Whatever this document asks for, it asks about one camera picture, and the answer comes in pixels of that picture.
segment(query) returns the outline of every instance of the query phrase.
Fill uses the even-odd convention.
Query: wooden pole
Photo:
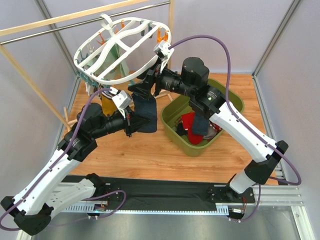
[[[20,25],[20,26],[10,27],[7,29],[0,30],[0,36],[18,33],[18,32],[22,32],[22,31],[29,30],[29,29],[35,29],[35,28],[47,26],[50,24],[56,24],[56,23],[60,23],[63,21],[76,19],[76,18],[88,16],[91,14],[97,14],[97,13],[101,13],[101,12],[108,11],[111,9],[117,9],[117,8],[130,6],[130,5],[137,4],[137,3],[146,2],[146,1],[148,1],[148,0],[125,0],[125,1],[112,3],[109,5],[99,6],[99,7],[83,10],[83,11],[78,11],[78,12],[62,15],[62,16],[56,16],[56,17],[52,17],[49,19],[41,20],[41,21],[27,23],[27,24]]]
[[[171,39],[173,39],[173,31],[174,31],[175,3],[176,3],[176,0],[170,0],[168,27],[171,31]],[[168,61],[168,68],[169,69],[171,68],[171,58]]]
[[[17,62],[17,60],[12,56],[12,54],[0,44],[0,52],[5,56],[5,58],[12,64],[12,66],[18,71],[18,73],[24,78],[24,80],[30,85],[30,87],[35,91],[35,93],[44,101],[44,103],[51,109],[51,111],[57,116],[57,118],[66,126],[69,127],[65,118],[59,113],[55,106],[49,101],[46,95],[41,91],[37,84],[31,79],[27,72],[22,68],[22,66]]]
[[[68,130],[68,132],[70,132],[71,127],[70,127],[70,124],[69,124],[68,110],[67,110],[66,107],[63,107],[63,112],[64,112],[65,120],[66,120],[66,122],[68,123],[68,126],[66,126],[66,129]]]

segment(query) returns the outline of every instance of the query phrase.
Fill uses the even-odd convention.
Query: yellow cloth
[[[107,98],[103,94],[101,94],[101,105],[102,105],[102,112],[104,115],[112,115],[115,110],[117,110],[117,107],[112,101],[112,99]]]

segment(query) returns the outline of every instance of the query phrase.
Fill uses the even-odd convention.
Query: black towel
[[[179,136],[184,136],[188,134],[188,131],[184,129],[184,125],[182,124],[182,122],[180,122],[177,126],[176,126],[176,131],[175,131]]]
[[[155,133],[157,131],[157,102],[152,96],[149,100],[145,100],[139,95],[133,93],[134,113],[138,116],[150,119],[150,123],[139,128],[139,133]]]

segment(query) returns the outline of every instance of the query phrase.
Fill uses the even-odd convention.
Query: cable
[[[297,177],[297,182],[291,182],[291,181],[287,181],[284,179],[280,179],[277,177],[273,177],[270,176],[269,179],[274,179],[277,180],[279,182],[285,183],[285,184],[291,184],[294,186],[298,186],[301,184],[302,180],[301,180],[301,176],[298,172],[298,170],[295,168],[295,166],[291,163],[291,161],[284,155],[282,154],[278,149],[276,149],[274,146],[272,146],[271,144],[269,144],[266,140],[264,140],[256,131],[254,131],[248,124],[246,124],[241,118],[239,118],[239,116],[236,114],[236,112],[232,109],[230,102],[229,102],[229,85],[230,85],[230,76],[231,76],[231,60],[230,60],[230,54],[229,51],[227,49],[227,46],[218,38],[211,36],[211,35],[194,35],[194,36],[189,36],[186,37],[180,41],[177,41],[176,43],[172,44],[169,47],[169,50],[192,39],[211,39],[214,40],[216,42],[218,42],[224,49],[225,54],[226,54],[226,60],[227,60],[227,78],[226,78],[226,85],[225,85],[225,100],[226,100],[226,104],[229,108],[229,110],[231,111],[232,115],[234,115],[237,120],[242,123],[253,135],[255,135],[265,146],[268,146],[269,148],[271,148],[274,152],[276,152],[279,156],[281,156],[281,158],[283,158],[286,163],[292,168],[292,170],[294,171],[296,177]]]
[[[80,123],[82,122],[82,120],[84,119],[85,113],[90,105],[90,102],[92,101],[92,99],[99,93],[105,92],[105,91],[110,91],[110,88],[103,88],[103,89],[99,89],[98,91],[94,92],[90,98],[88,99],[88,101],[86,102],[84,108],[82,109],[82,113],[79,117],[79,121],[78,124],[75,127],[74,133],[72,135],[72,138],[70,139],[69,144],[67,145],[66,149],[63,151],[63,153],[50,165],[50,167],[43,172],[43,174],[34,182],[34,184],[30,187],[30,189],[23,195],[23,197],[16,203],[14,204],[12,207],[10,207],[1,217],[0,217],[0,229],[5,230],[5,231],[9,231],[9,232],[14,232],[14,231],[19,231],[21,230],[20,228],[8,228],[2,225],[2,220],[13,210],[15,209],[19,204],[21,204],[27,197],[28,195],[33,191],[33,189],[35,189],[35,187],[41,182],[41,180],[50,172],[50,170],[62,159],[62,157],[64,155],[66,155],[66,153],[69,151],[69,149],[71,148],[74,140],[76,139],[77,133],[79,131],[80,128]]]
[[[247,208],[247,199],[243,196],[242,197],[242,199],[243,199],[243,207],[242,208],[240,208],[240,209],[243,209],[243,213],[246,213],[246,208]]]
[[[259,193],[258,193],[258,199],[256,201],[256,205],[255,205],[255,208],[253,210],[253,212],[250,214],[250,216],[248,216],[247,218],[245,219],[234,219],[234,218],[229,218],[230,220],[233,220],[237,223],[243,223],[243,222],[246,222],[246,221],[249,221],[250,219],[252,219],[254,217],[254,215],[256,214],[257,210],[258,210],[258,207],[259,207],[259,204],[260,204],[260,198],[261,198],[261,185],[258,184],[259,186]]]
[[[112,191],[112,192],[109,192],[109,193],[104,194],[104,195],[101,195],[101,196],[86,198],[86,199],[84,199],[84,201],[97,200],[97,199],[101,199],[101,198],[104,198],[104,197],[107,197],[107,196],[110,196],[110,195],[116,194],[116,193],[123,193],[123,200],[122,200],[122,202],[119,204],[119,206],[117,206],[117,207],[116,207],[114,210],[112,210],[111,212],[109,212],[109,213],[107,213],[107,214],[103,214],[103,215],[97,217],[98,219],[103,219],[103,218],[109,217],[110,215],[114,214],[116,211],[118,211],[118,210],[123,206],[123,204],[125,203],[126,198],[127,198],[127,195],[126,195],[126,192],[125,192],[125,191],[123,191],[123,190],[116,190],[116,191]],[[70,224],[74,224],[74,223],[77,223],[77,222],[79,222],[79,221],[87,220],[87,219],[88,219],[88,217],[82,217],[82,218],[76,219],[76,220],[74,220],[74,221],[67,222],[67,223],[63,223],[63,224],[50,224],[48,227],[56,228],[56,227],[68,226],[68,225],[70,225]]]

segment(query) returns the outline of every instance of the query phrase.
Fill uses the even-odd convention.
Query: metal rod
[[[49,11],[47,5],[45,4],[44,0],[34,0],[34,2],[37,5],[37,7],[39,8],[40,12],[42,13],[42,16],[44,17],[44,19],[51,19],[52,18],[50,11]],[[50,24],[50,25],[48,25],[48,27],[50,28],[50,30],[54,30],[57,28],[57,25]],[[68,64],[72,68],[72,70],[76,73],[78,71],[78,69],[76,68],[76,66],[74,64],[73,57],[72,57],[71,53],[69,52],[67,45],[66,45],[65,41],[63,40],[60,32],[58,32],[58,31],[53,32],[53,37],[55,38],[59,48],[61,49],[62,54],[64,55],[66,61],[68,62]]]
[[[256,77],[260,70],[263,68],[263,65],[265,64],[267,58],[269,57],[270,53],[272,52],[272,50],[274,49],[275,45],[277,44],[279,38],[281,37],[282,33],[284,32],[284,30],[286,29],[288,23],[290,22],[293,14],[296,12],[297,7],[299,6],[299,4],[301,3],[302,0],[292,0],[292,3],[290,5],[290,7],[288,8],[287,12],[285,13],[278,29],[275,31],[269,45],[267,46],[266,50],[264,51],[259,63],[257,64],[257,66],[255,67],[252,76]]]
[[[160,6],[164,6],[164,5],[168,5],[168,4],[170,4],[170,1],[162,2],[162,3],[158,3],[158,4],[152,4],[152,5],[148,5],[148,6],[139,7],[139,8],[133,9],[133,10],[128,10],[128,11],[115,13],[115,14],[110,15],[109,17],[117,17],[117,16],[121,16],[121,15],[125,15],[125,14],[131,14],[131,13],[135,13],[135,12],[138,12],[138,11],[142,11],[142,10],[146,10],[146,9],[152,9],[152,8],[156,8],[156,7],[160,7]],[[0,44],[1,45],[11,44],[11,43],[15,43],[15,42],[18,42],[18,41],[21,41],[21,40],[26,40],[26,39],[42,36],[42,35],[45,35],[45,34],[51,34],[51,33],[57,32],[57,31],[70,29],[70,28],[74,28],[74,27],[77,27],[77,26],[85,25],[85,24],[94,23],[94,22],[97,22],[97,21],[103,20],[103,19],[104,19],[103,17],[98,17],[98,18],[94,18],[94,19],[91,19],[91,20],[87,20],[87,21],[81,21],[81,22],[78,22],[78,23],[75,23],[75,24],[70,24],[70,25],[58,27],[58,28],[55,28],[55,29],[42,31],[42,32],[38,32],[38,33],[35,33],[35,34],[27,35],[27,36],[18,37],[18,38],[11,39],[11,40],[8,40],[8,41],[3,41],[3,42],[0,42]]]

